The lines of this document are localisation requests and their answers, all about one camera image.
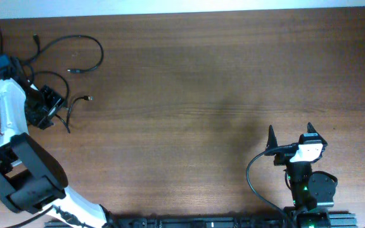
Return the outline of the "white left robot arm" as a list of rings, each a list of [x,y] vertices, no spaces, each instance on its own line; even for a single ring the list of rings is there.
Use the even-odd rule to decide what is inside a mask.
[[[0,56],[0,201],[14,213],[49,215],[70,227],[115,227],[110,212],[73,190],[62,166],[29,135],[29,125],[52,126],[66,103],[48,86],[34,86],[17,58]]]

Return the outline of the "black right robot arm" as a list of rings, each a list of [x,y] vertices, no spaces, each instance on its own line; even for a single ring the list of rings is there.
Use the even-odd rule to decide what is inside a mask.
[[[311,123],[307,132],[292,144],[278,144],[274,129],[269,126],[266,155],[274,157],[275,166],[285,167],[286,185],[291,191],[293,206],[284,212],[292,227],[329,227],[328,208],[334,206],[338,179],[327,172],[313,171],[312,164],[322,158],[328,143]]]

